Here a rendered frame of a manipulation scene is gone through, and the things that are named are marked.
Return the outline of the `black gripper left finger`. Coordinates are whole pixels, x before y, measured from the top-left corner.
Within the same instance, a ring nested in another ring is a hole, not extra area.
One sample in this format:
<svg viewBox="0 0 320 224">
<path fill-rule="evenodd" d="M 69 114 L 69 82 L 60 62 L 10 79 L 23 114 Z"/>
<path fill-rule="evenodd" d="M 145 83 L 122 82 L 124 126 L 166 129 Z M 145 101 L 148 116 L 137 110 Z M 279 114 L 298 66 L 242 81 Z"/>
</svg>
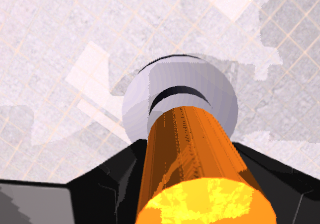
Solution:
<svg viewBox="0 0 320 224">
<path fill-rule="evenodd" d="M 147 140 L 70 182 L 0 178 L 0 224 L 135 224 Z"/>
</svg>

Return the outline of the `orange knob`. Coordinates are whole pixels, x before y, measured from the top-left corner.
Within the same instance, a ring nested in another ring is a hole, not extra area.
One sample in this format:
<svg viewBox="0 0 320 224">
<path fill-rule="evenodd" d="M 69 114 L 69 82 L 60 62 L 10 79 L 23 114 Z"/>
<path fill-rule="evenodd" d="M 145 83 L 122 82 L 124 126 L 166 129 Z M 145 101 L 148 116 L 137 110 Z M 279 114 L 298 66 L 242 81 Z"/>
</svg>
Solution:
<svg viewBox="0 0 320 224">
<path fill-rule="evenodd" d="M 276 224 L 252 175 L 212 114 L 172 108 L 148 136 L 135 224 Z"/>
</svg>

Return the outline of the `silver round pedestal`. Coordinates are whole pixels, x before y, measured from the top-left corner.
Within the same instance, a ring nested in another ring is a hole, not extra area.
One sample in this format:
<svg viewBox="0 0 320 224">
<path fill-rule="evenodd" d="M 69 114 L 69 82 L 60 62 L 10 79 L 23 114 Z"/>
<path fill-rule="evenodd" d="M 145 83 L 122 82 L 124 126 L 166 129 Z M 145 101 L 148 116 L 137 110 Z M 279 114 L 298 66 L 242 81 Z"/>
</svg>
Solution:
<svg viewBox="0 0 320 224">
<path fill-rule="evenodd" d="M 215 117 L 229 139 L 233 135 L 238 103 L 226 76 L 199 57 L 172 54 L 147 64 L 127 88 L 121 111 L 130 142 L 148 142 L 156 119 L 181 106 L 204 109 Z"/>
</svg>

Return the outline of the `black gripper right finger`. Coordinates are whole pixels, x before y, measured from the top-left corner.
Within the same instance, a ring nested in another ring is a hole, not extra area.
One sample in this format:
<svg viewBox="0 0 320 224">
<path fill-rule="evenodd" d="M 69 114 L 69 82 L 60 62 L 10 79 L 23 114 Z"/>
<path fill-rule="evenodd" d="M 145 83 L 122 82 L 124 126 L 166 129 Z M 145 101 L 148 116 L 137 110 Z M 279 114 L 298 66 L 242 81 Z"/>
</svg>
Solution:
<svg viewBox="0 0 320 224">
<path fill-rule="evenodd" d="M 320 179 L 232 142 L 268 198 L 276 224 L 320 224 Z"/>
</svg>

